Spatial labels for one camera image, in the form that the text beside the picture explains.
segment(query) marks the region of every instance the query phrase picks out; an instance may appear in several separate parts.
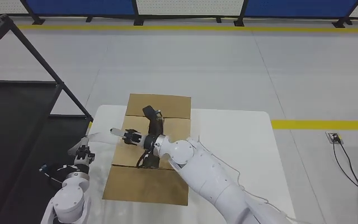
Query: box flap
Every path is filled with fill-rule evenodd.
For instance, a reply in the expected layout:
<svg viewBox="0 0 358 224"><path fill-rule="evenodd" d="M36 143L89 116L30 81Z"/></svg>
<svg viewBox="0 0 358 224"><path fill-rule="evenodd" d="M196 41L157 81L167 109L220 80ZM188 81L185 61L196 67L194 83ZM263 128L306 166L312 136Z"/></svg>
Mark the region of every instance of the box flap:
<svg viewBox="0 0 358 224"><path fill-rule="evenodd" d="M188 205L188 185L174 170L112 166L103 199Z"/></svg>
<svg viewBox="0 0 358 224"><path fill-rule="evenodd" d="M143 116L125 116L122 129L135 129L141 133L147 133L149 120ZM172 142L186 139L190 135L190 119L167 118L164 120L164 134L170 137ZM139 157L144 150L141 147L125 144L120 140L113 156L113 165L136 167ZM169 162L162 158L160 169L171 169Z"/></svg>
<svg viewBox="0 0 358 224"><path fill-rule="evenodd" d="M142 109L148 105L161 110L165 118L190 119L191 98L187 96L130 94L125 115L144 116Z"/></svg>

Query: yellow tape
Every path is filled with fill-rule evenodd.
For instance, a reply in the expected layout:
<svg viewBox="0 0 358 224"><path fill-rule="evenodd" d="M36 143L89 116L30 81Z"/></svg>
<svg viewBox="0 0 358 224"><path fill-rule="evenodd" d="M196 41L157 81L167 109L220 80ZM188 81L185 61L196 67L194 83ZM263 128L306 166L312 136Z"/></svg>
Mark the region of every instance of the yellow tape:
<svg viewBox="0 0 358 224"><path fill-rule="evenodd" d="M358 130L358 120L272 120L273 129Z"/></svg>
<svg viewBox="0 0 358 224"><path fill-rule="evenodd" d="M235 26L133 26L133 25L18 25L22 30L191 30L191 31L258 31L258 32L344 32L356 33L357 28L304 28L304 27L235 27Z"/></svg>

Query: power outlet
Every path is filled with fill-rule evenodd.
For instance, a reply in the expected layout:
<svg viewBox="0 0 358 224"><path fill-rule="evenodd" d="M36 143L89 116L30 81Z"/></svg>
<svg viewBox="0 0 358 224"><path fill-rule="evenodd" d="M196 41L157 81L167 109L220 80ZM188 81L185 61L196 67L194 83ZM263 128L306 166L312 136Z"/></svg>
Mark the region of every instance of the power outlet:
<svg viewBox="0 0 358 224"><path fill-rule="evenodd" d="M341 144L343 144L343 139L338 132L326 132L326 136L327 136L330 144L339 144L339 142L333 140L334 135L337 135L341 140Z"/></svg>

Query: floor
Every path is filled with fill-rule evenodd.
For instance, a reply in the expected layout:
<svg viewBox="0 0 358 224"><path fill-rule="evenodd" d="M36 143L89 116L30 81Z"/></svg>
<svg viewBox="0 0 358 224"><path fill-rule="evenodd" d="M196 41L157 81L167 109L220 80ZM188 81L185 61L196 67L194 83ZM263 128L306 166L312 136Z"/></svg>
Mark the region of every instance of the floor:
<svg viewBox="0 0 358 224"><path fill-rule="evenodd" d="M191 96L193 108L259 110L271 119L358 120L358 34L23 32L93 115L102 104L126 105L136 92ZM51 80L13 34L0 52L0 80ZM61 95L53 113L81 112ZM336 165L324 131L274 130L296 217L357 224L357 188ZM358 132L339 132L358 167ZM338 159L347 170L340 150Z"/></svg>

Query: cardboard box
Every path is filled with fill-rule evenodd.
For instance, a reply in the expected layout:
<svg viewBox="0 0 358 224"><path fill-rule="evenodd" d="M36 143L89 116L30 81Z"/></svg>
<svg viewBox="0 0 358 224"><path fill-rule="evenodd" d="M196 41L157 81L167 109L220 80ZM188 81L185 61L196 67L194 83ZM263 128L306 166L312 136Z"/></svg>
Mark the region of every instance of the cardboard box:
<svg viewBox="0 0 358 224"><path fill-rule="evenodd" d="M151 105L164 116L164 134L172 142L190 136L190 97L130 94L122 129L148 133L149 120L142 108ZM158 169L136 168L143 153L137 146L121 140L116 147L103 199L152 202L187 206L188 185L162 158Z"/></svg>

